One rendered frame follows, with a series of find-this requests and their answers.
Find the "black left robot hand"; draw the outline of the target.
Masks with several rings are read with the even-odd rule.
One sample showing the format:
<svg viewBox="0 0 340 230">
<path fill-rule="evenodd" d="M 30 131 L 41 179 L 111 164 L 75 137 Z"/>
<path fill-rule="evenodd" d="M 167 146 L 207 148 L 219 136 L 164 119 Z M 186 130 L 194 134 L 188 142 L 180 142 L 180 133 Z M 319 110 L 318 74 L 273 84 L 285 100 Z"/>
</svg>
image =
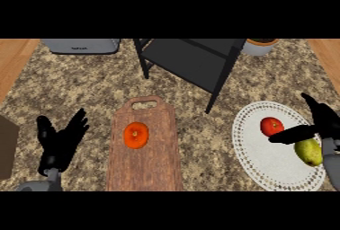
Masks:
<svg viewBox="0 0 340 230">
<path fill-rule="evenodd" d="M 52 122 L 46 116 L 38 116 L 37 122 L 37 138 L 44 149 L 38 173 L 46 176 L 46 170 L 56 168 L 61 173 L 68 169 L 77 146 L 83 140 L 89 129 L 86 110 L 80 109 L 72 116 L 68 126 L 56 131 Z"/>
</svg>

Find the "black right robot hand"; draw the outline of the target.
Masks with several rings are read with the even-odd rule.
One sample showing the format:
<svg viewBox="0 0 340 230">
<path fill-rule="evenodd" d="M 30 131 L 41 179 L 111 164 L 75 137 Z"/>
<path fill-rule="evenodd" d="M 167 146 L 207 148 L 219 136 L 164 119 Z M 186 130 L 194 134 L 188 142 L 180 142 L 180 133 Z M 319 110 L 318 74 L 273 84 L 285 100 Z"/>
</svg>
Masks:
<svg viewBox="0 0 340 230">
<path fill-rule="evenodd" d="M 331 107 L 325 103 L 318 103 L 306 93 L 302 93 L 302 97 L 310 109 L 313 124 L 299 125 L 285 129 L 273 134 L 268 138 L 268 141 L 290 145 L 313 138 L 315 135 L 319 135 L 321 138 L 331 138 L 334 141 L 340 141 L 340 116 Z"/>
</svg>

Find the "red tomato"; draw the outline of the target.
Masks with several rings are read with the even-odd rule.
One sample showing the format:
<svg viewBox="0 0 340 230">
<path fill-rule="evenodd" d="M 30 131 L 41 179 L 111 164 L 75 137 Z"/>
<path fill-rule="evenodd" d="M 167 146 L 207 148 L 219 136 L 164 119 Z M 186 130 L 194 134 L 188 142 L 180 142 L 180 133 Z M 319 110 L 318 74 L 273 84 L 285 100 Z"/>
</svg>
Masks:
<svg viewBox="0 0 340 230">
<path fill-rule="evenodd" d="M 260 131 L 266 137 L 270 137 L 276 133 L 284 131 L 284 125 L 281 121 L 273 117 L 265 117 L 260 120 Z"/>
</svg>

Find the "white round lace placemat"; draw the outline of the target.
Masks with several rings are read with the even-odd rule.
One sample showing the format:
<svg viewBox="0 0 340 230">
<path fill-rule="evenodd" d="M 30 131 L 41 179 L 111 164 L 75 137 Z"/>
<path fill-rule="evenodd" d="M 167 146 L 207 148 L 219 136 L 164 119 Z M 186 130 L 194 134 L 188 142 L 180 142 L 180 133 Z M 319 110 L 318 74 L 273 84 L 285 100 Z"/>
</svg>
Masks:
<svg viewBox="0 0 340 230">
<path fill-rule="evenodd" d="M 307 166 L 294 153 L 294 145 L 270 143 L 260 131 L 260 121 L 278 119 L 284 128 L 307 125 L 303 116 L 276 102 L 250 103 L 232 124 L 232 145 L 248 176 L 269 191 L 318 190 L 325 179 L 322 165 Z"/>
</svg>

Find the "black tiered shelf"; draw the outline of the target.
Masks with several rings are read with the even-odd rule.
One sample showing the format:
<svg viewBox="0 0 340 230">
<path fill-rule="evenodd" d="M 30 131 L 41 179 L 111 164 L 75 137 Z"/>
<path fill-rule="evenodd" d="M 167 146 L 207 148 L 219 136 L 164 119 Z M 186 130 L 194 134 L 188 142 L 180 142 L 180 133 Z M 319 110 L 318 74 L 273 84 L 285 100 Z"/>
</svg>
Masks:
<svg viewBox="0 0 340 230">
<path fill-rule="evenodd" d="M 245 39 L 133 39 L 145 78 L 161 67 L 210 94 L 210 113 Z"/>
</svg>

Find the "green pear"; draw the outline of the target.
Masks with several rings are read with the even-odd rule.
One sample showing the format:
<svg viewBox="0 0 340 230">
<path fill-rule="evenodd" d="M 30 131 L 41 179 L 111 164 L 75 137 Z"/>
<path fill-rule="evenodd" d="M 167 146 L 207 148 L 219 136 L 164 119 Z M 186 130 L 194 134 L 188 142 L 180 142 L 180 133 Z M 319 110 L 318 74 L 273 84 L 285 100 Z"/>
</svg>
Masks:
<svg viewBox="0 0 340 230">
<path fill-rule="evenodd" d="M 294 152 L 307 166 L 322 163 L 321 146 L 313 138 L 294 143 Z"/>
</svg>

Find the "brown box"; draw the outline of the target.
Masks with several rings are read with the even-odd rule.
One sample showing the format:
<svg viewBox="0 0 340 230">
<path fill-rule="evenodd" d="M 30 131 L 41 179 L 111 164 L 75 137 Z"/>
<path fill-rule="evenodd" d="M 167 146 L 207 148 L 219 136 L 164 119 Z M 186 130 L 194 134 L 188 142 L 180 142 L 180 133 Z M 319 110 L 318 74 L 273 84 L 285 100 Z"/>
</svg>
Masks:
<svg viewBox="0 0 340 230">
<path fill-rule="evenodd" d="M 10 178 L 19 126 L 0 115 L 0 181 Z"/>
</svg>

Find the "orange fruit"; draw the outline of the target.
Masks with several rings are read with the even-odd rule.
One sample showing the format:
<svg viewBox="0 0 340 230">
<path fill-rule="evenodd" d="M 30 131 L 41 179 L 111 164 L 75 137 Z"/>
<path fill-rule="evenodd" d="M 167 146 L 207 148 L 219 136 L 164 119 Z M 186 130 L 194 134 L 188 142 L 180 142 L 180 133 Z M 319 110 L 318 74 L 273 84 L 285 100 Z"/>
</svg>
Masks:
<svg viewBox="0 0 340 230">
<path fill-rule="evenodd" d="M 124 145 L 132 149 L 142 148 L 149 141 L 149 128 L 142 122 L 132 122 L 124 128 Z"/>
</svg>

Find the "brown wooden cutting board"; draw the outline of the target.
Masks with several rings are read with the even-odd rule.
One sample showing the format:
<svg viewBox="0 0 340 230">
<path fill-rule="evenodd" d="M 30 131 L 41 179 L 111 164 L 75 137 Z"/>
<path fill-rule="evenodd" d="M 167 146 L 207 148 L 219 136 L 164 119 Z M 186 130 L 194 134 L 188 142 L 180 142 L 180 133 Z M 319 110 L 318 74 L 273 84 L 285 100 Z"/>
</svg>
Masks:
<svg viewBox="0 0 340 230">
<path fill-rule="evenodd" d="M 124 129 L 133 122 L 149 128 L 149 140 L 139 149 L 124 144 Z M 183 190 L 176 110 L 157 95 L 130 99 L 114 112 L 106 190 Z"/>
</svg>

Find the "grey plant pot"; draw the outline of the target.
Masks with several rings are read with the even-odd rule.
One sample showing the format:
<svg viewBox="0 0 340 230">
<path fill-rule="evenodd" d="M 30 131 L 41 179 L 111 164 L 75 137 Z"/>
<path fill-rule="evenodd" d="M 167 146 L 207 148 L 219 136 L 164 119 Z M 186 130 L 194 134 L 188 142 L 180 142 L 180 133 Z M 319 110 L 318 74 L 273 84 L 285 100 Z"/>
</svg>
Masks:
<svg viewBox="0 0 340 230">
<path fill-rule="evenodd" d="M 242 52 L 251 56 L 265 56 L 278 41 L 278 39 L 247 39 L 242 45 Z"/>
</svg>

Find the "grey toaster appliance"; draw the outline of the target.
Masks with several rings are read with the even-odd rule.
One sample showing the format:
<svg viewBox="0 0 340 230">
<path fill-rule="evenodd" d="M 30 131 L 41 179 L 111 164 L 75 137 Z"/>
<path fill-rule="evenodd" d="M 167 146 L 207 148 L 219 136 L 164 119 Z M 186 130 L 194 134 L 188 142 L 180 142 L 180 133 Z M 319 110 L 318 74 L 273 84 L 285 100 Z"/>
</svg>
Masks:
<svg viewBox="0 0 340 230">
<path fill-rule="evenodd" d="M 103 55 L 114 54 L 120 48 L 120 39 L 41 39 L 53 54 Z"/>
</svg>

